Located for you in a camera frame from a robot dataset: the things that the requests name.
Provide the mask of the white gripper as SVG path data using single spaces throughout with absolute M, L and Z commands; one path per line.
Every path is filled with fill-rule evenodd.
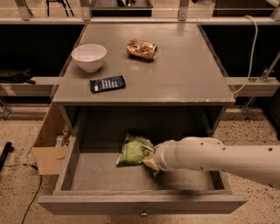
M 150 154 L 143 159 L 143 163 L 154 171 L 171 172 L 174 168 L 167 162 L 167 156 L 172 155 L 177 143 L 174 140 L 162 142 L 156 146 L 155 154 Z

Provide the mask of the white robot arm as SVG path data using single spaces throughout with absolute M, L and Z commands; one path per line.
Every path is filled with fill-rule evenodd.
M 279 145 L 225 145 L 217 138 L 189 136 L 160 143 L 143 162 L 157 172 L 224 171 L 280 188 Z

